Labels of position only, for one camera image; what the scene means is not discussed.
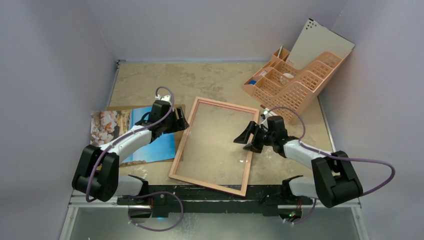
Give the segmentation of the beach landscape photo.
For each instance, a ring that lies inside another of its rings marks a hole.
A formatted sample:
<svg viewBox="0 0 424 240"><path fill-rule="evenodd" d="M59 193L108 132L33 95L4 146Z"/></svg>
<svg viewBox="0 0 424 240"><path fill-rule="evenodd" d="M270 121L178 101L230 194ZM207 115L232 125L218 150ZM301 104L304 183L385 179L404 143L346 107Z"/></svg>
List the beach landscape photo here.
<svg viewBox="0 0 424 240"><path fill-rule="evenodd" d="M90 144L107 144L126 133L142 116L151 111L150 106L111 107L106 111L91 113ZM122 166L172 160L177 151L174 133L163 134L126 158Z"/></svg>

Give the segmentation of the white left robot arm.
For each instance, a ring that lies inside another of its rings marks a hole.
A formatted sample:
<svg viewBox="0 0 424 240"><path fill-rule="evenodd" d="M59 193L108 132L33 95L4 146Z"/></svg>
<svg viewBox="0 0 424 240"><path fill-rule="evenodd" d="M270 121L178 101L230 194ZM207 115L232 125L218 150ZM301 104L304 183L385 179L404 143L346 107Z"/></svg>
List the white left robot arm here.
<svg viewBox="0 0 424 240"><path fill-rule="evenodd" d="M155 100L122 136L101 146L87 145L81 153L73 180L74 190L90 203L107 202L114 196L129 196L138 205L149 199L148 181L134 175L120 176L120 164L160 137L186 130L185 109L168 100Z"/></svg>

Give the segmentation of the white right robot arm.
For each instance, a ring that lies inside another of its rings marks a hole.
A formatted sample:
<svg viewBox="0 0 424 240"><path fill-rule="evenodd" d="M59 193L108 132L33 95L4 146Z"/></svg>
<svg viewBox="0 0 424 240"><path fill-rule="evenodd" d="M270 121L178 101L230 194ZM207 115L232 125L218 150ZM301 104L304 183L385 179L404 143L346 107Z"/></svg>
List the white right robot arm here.
<svg viewBox="0 0 424 240"><path fill-rule="evenodd" d="M312 170L312 177L297 175L282 181L280 196L288 204L300 197L319 200L332 208L363 194L362 184L353 165L344 160L344 151L313 151L302 146L297 137L289 136L283 118L270 116L264 124L250 121L246 129L234 139L244 150L261 153L263 147L272 147L278 155L297 161Z"/></svg>

